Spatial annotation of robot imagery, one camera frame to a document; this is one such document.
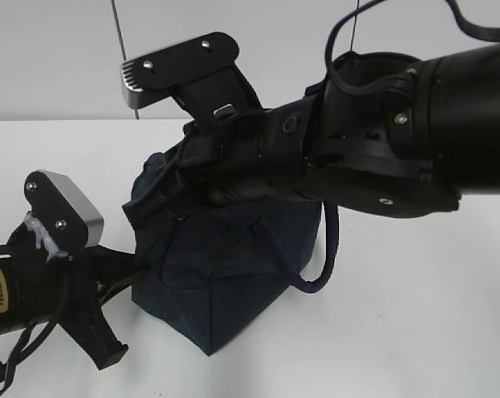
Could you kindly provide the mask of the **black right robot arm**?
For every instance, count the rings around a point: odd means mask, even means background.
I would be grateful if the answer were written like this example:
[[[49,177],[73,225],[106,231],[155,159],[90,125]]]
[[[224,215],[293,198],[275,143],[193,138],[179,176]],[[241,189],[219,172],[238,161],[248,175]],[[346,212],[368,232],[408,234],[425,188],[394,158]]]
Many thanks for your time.
[[[124,206],[133,226],[249,202],[317,201],[392,218],[500,194],[500,44],[421,61],[349,52],[348,83],[398,73],[410,99],[354,97],[330,80],[265,109],[223,34],[125,63],[129,105],[174,98],[192,117],[145,191]]]

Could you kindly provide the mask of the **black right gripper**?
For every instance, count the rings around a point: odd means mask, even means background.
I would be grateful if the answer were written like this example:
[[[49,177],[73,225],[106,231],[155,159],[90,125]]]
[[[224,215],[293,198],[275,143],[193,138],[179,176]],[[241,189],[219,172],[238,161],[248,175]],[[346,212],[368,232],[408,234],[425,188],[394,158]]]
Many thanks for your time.
[[[137,177],[122,205],[134,231],[191,214],[243,203],[314,201],[308,193],[305,148],[312,137],[309,107],[251,110],[199,127],[178,145],[162,182]]]

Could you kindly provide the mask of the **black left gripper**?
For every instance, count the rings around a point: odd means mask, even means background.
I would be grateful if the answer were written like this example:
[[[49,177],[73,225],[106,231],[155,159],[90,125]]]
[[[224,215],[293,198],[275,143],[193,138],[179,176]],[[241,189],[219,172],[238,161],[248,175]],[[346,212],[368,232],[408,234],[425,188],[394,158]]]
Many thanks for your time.
[[[44,323],[64,299],[68,314],[61,327],[104,370],[119,363],[129,347],[114,335],[100,306],[85,305],[88,294],[102,303],[139,277],[133,254],[103,246],[49,260],[44,248],[36,248],[35,234],[21,224],[0,245],[0,328]]]

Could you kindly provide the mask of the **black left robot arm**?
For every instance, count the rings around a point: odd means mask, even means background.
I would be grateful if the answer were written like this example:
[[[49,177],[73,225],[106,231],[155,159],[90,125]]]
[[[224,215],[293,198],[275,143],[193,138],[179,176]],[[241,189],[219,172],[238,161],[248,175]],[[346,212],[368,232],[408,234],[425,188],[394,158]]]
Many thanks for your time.
[[[0,335],[58,324],[104,370],[128,347],[114,335],[102,307],[145,273],[133,254],[101,245],[48,259],[34,233],[20,225],[0,245]]]

